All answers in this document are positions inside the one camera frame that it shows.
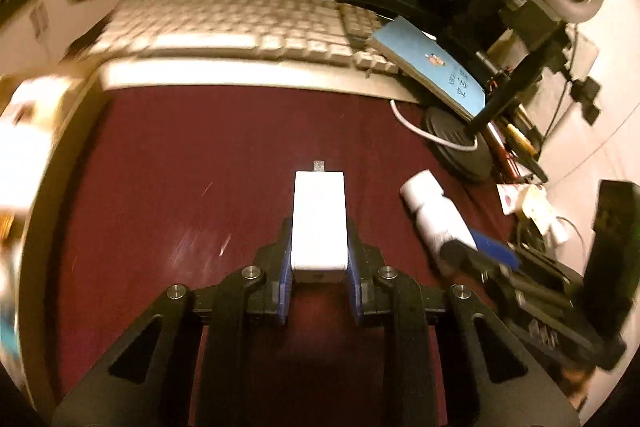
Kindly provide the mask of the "white pill bottle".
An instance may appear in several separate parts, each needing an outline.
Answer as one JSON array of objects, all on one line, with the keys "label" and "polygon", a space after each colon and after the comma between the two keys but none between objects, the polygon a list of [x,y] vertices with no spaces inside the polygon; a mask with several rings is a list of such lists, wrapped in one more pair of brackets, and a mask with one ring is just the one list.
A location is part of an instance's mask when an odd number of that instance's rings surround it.
[{"label": "white pill bottle", "polygon": [[466,247],[477,249],[458,208],[445,196],[430,170],[418,172],[402,184],[399,194],[438,271],[449,277],[454,273],[454,267],[442,257],[442,247],[458,241]]}]

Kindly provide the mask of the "white power adapter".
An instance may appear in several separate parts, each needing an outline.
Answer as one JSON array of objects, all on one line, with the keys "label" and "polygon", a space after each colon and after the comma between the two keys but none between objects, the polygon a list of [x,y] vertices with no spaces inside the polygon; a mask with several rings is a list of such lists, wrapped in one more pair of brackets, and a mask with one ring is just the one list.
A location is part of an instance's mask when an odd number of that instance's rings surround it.
[{"label": "white power adapter", "polygon": [[348,265],[345,177],[341,171],[297,171],[291,265],[302,284],[338,283]]}]

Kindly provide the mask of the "floral white pouch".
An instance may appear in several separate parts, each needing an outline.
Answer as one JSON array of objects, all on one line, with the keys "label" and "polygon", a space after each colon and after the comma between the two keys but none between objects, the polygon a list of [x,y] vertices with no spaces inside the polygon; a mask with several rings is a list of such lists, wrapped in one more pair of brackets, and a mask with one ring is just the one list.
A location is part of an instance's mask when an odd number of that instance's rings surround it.
[{"label": "floral white pouch", "polygon": [[536,184],[498,184],[498,196],[505,216],[518,218],[522,225],[533,225],[553,246],[564,245],[570,236],[547,198],[546,190]]}]

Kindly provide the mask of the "black device green light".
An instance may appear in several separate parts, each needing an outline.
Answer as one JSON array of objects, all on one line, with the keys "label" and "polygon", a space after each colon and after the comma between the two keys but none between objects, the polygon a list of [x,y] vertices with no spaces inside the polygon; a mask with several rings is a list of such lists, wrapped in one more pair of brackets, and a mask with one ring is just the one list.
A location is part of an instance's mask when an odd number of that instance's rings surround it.
[{"label": "black device green light", "polygon": [[622,329],[639,285],[639,185],[601,181],[592,229],[580,302],[588,322],[610,338]]}]

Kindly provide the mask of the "black lamp stand base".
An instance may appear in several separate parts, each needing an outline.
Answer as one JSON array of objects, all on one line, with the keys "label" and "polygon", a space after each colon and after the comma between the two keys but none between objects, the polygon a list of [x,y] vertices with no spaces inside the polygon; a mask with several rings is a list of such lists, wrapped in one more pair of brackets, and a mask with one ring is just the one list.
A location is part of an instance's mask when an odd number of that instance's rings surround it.
[{"label": "black lamp stand base", "polygon": [[435,135],[436,156],[451,173],[482,183],[498,171],[506,182],[520,182],[518,166],[541,182],[548,176],[539,165],[542,134],[529,118],[518,96],[541,78],[544,54],[528,54],[491,92],[488,102],[471,121],[431,107],[424,114],[424,129]]}]

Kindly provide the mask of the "blue notebook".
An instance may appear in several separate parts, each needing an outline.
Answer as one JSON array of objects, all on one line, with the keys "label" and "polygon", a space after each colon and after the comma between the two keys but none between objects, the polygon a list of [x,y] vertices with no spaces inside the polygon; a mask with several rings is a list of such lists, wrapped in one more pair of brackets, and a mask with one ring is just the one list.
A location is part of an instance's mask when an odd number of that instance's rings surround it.
[{"label": "blue notebook", "polygon": [[370,48],[394,63],[401,72],[420,82],[465,121],[485,107],[480,83],[434,39],[398,16],[367,40]]}]

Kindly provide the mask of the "white keyboard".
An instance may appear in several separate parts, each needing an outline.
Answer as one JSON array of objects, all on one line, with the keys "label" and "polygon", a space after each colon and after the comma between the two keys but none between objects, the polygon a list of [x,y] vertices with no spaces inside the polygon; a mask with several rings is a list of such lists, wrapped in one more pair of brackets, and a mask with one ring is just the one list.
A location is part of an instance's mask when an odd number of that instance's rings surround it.
[{"label": "white keyboard", "polygon": [[79,55],[301,61],[395,75],[367,40],[386,20],[336,0],[119,0]]}]

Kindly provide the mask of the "cardboard tray box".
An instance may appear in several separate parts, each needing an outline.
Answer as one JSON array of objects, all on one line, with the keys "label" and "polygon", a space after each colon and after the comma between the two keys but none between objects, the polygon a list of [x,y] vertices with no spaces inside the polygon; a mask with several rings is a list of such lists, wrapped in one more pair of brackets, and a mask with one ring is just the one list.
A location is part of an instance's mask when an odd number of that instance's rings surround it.
[{"label": "cardboard tray box", "polygon": [[1,365],[45,417],[47,273],[78,158],[107,102],[100,77],[13,80],[1,104]]}]

